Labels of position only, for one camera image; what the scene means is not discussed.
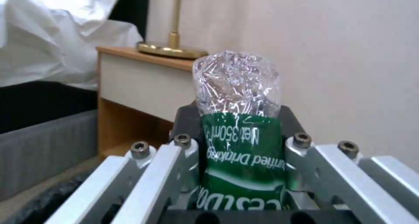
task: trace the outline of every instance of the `lamp stem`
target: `lamp stem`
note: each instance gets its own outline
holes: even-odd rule
[[[172,49],[179,48],[179,19],[181,11],[181,0],[175,0],[172,17],[172,30],[169,34],[169,47]]]

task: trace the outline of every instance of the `beige wall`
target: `beige wall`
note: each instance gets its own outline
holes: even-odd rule
[[[151,0],[165,41],[173,0]],[[183,0],[182,43],[273,60],[318,143],[352,140],[419,171],[419,0]]]

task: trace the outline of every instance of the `floor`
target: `floor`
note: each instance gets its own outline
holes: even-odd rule
[[[100,164],[99,157],[90,158],[77,166],[69,168],[64,172],[49,178],[40,184],[31,187],[10,199],[0,202],[0,223],[4,222],[10,215],[13,215],[20,208],[22,208],[27,202],[35,198],[38,194],[45,191],[46,189],[54,186],[59,182],[68,180],[81,172],[90,170]]]

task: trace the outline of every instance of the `brass lamp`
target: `brass lamp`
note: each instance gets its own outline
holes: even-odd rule
[[[138,42],[137,50],[146,54],[153,54],[158,56],[165,56],[171,58],[194,60],[200,57],[207,56],[208,53],[203,50],[196,50],[180,46],[179,35],[179,16],[180,16],[181,0],[175,0],[173,8],[172,31],[169,33],[168,43],[149,43]]]

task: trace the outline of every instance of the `gray bed base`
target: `gray bed base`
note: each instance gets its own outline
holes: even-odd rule
[[[93,110],[1,134],[0,201],[95,156],[96,121]]]

